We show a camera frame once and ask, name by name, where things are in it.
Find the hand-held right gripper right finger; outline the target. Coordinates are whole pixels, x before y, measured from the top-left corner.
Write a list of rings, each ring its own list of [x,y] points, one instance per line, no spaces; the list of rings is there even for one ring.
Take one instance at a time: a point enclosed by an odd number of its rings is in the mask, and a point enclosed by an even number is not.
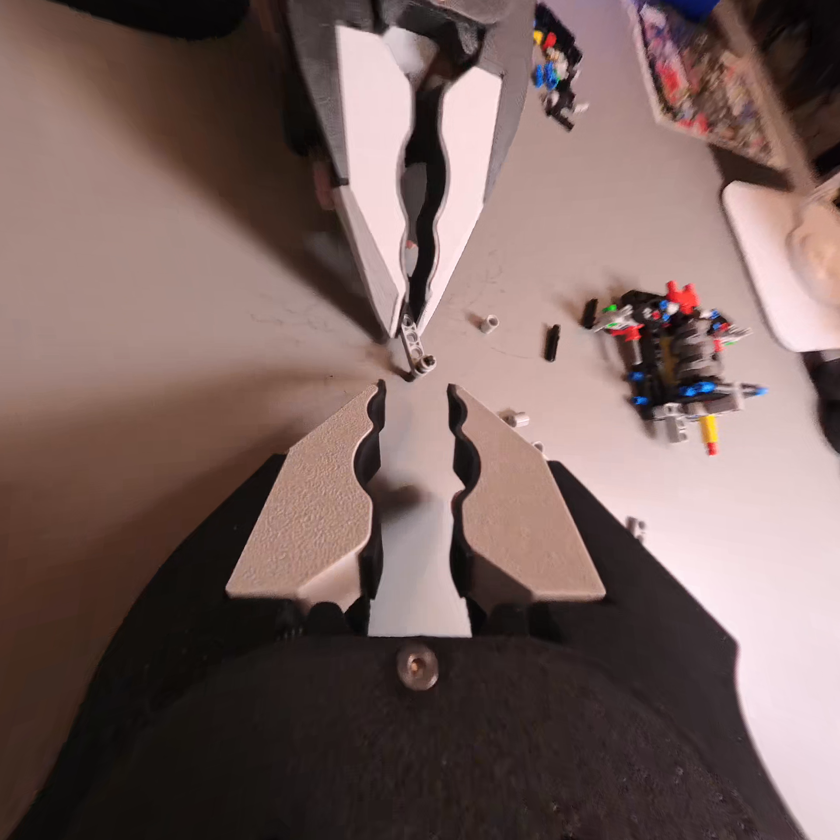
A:
[[[543,453],[465,388],[447,388],[456,493],[450,570],[481,611],[598,602],[606,588]]]

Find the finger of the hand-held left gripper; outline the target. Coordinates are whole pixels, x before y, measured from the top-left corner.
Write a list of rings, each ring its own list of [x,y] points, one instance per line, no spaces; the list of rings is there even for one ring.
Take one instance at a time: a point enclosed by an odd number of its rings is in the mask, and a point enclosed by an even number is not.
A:
[[[343,25],[335,33],[348,174],[333,197],[371,307],[393,338],[407,295],[401,178],[413,89],[381,36]]]
[[[416,216],[416,264],[408,309],[424,330],[440,303],[485,204],[501,79],[472,67],[423,91],[408,149],[425,165]]]

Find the black wrist rest cushion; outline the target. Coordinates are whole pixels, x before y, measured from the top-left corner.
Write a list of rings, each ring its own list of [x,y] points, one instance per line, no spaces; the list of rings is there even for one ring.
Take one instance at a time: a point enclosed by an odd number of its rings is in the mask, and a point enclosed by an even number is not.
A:
[[[250,1],[55,1],[94,18],[150,34],[186,41],[232,34],[249,13]]]

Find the lego chassis assembly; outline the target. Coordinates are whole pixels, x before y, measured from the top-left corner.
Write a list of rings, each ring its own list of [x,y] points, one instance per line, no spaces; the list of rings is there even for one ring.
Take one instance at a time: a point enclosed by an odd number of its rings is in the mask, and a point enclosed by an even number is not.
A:
[[[725,375],[723,351],[751,330],[703,308],[690,283],[670,281],[664,294],[629,290],[598,310],[591,332],[623,342],[629,402],[639,419],[662,427],[673,445],[685,443],[696,426],[707,456],[718,456],[718,419],[768,392]]]

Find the white book stand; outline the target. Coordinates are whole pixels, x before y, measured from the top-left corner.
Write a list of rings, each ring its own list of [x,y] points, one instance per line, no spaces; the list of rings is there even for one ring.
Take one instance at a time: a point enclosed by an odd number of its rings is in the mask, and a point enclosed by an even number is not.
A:
[[[746,182],[726,185],[721,202],[774,338],[796,353],[837,351],[838,212]]]

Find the colourful sticker sheet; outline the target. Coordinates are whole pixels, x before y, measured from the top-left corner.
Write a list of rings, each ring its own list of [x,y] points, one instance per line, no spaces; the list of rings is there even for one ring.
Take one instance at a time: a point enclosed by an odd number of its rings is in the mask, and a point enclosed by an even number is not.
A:
[[[654,120],[676,132],[781,172],[746,59],[706,24],[665,2],[626,2]]]

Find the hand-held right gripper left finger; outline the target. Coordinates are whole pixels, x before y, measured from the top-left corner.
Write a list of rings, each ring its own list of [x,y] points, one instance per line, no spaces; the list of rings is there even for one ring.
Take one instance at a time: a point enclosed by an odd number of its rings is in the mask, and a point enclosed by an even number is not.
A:
[[[369,385],[287,452],[225,586],[233,599],[375,599],[382,531],[368,486],[381,466],[385,383]]]

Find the pile of mixed lego pins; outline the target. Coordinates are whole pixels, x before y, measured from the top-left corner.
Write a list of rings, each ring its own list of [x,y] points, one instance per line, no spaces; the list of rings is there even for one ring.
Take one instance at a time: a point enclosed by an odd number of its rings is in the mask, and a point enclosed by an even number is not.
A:
[[[542,2],[534,8],[532,42],[538,52],[531,79],[542,111],[570,133],[574,117],[589,108],[587,103],[576,100],[573,88],[580,75],[583,53],[572,32]]]

